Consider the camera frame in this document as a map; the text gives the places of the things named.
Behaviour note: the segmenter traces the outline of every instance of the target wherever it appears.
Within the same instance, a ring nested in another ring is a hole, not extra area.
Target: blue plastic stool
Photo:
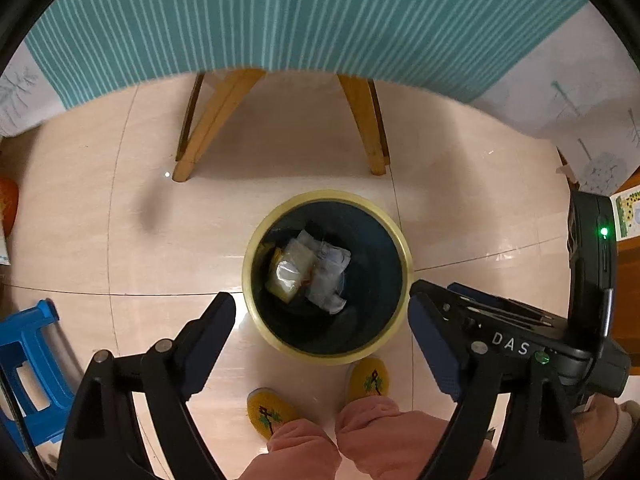
[[[58,442],[62,439],[74,400],[42,335],[44,326],[58,320],[60,317],[53,302],[40,300],[36,306],[11,314],[0,322],[0,363],[22,407],[24,421],[36,446],[48,440]],[[18,376],[17,369],[24,362],[29,362],[40,386],[49,397],[50,405],[43,410],[37,410],[33,405]],[[2,410],[0,423],[7,428],[18,448],[25,451],[16,423],[8,419]]]

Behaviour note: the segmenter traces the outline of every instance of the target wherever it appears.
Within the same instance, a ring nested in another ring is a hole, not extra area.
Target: shoe
[[[365,357],[351,369],[347,386],[347,403],[369,396],[386,396],[389,373],[382,359]]]
[[[280,426],[300,418],[293,406],[269,388],[258,388],[249,394],[246,412],[255,431],[267,440]]]

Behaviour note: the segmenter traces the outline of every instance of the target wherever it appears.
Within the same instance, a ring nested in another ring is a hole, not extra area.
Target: pink pants
[[[334,480],[340,452],[374,480],[415,480],[435,450],[447,422],[423,412],[402,413],[388,397],[349,403],[335,421],[336,445],[309,420],[284,424],[239,480]],[[472,480],[484,478],[494,450],[485,442]]]

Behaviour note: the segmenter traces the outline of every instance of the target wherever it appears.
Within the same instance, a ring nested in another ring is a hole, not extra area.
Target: metal screw
[[[171,341],[170,339],[161,339],[156,343],[155,348],[160,353],[163,353],[163,352],[168,352],[173,345],[174,345],[174,342]]]
[[[471,350],[476,354],[484,355],[489,351],[489,347],[482,341],[473,341],[471,343]]]
[[[551,357],[549,357],[549,355],[542,350],[538,350],[535,354],[533,354],[533,357],[535,357],[536,361],[538,361],[541,365],[546,365],[549,361],[551,361]]]
[[[97,363],[103,363],[105,362],[109,357],[109,351],[108,350],[98,350],[95,354],[94,354],[94,361]]]

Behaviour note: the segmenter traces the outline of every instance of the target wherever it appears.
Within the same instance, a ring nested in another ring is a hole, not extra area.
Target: silver bolt
[[[94,361],[97,363],[103,363],[105,362],[109,357],[109,351],[108,350],[98,350],[95,354],[94,354]]]
[[[480,355],[484,355],[489,351],[489,347],[482,341],[473,341],[471,343],[471,349],[473,352]]]
[[[163,353],[163,352],[168,352],[173,345],[174,345],[174,342],[171,341],[170,339],[161,339],[156,343],[155,348],[160,353]]]

